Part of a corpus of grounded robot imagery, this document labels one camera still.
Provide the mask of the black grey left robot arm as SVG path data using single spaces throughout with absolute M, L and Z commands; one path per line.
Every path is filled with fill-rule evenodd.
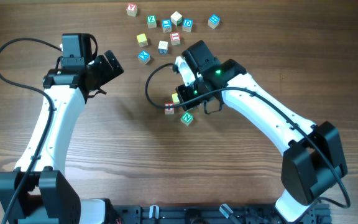
M 82 199 L 65 177 L 65 161 L 76 121 L 86 102 L 123 73 L 111 51 L 98 53 L 91 34 L 63 34 L 62 55 L 42 81 L 40 116 L 21 158 L 0 172 L 4 223 L 113 223 L 110 201 Z

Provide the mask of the yellow O letter block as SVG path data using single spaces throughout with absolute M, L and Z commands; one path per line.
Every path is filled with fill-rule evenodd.
M 179 100 L 179 97 L 178 97 L 177 93 L 172 94 L 172 102 L 173 102 L 174 105 L 177 105 L 177 104 L 180 103 L 180 100 Z

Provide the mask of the green N letter block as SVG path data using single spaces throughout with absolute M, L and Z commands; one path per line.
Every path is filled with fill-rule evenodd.
M 181 122 L 187 126 L 189 126 L 192 121 L 194 120 L 194 116 L 189 113 L 189 112 L 185 112 L 182 116 L 181 116 Z

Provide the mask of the blue X letter block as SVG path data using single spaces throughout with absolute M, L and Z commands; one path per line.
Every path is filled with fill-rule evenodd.
M 148 52 L 146 52 L 145 50 L 141 51 L 138 55 L 138 59 L 139 62 L 143 63 L 143 64 L 148 64 L 148 62 L 151 59 L 151 56 Z

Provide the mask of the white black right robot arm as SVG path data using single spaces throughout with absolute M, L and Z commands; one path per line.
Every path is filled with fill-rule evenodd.
M 334 184 L 342 186 L 347 164 L 338 129 L 317 125 L 267 93 L 239 63 L 221 63 L 202 41 L 175 59 L 183 84 L 176 91 L 184 110 L 212 98 L 245 116 L 282 156 L 282 196 L 275 202 L 281 218 L 294 223 Z

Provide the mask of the red I letter block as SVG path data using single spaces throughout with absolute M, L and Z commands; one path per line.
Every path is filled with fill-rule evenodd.
M 165 103 L 164 104 L 164 106 L 165 106 L 164 113 L 166 115 L 175 113 L 175 109 L 173 108 L 173 105 L 174 105 L 173 103 Z

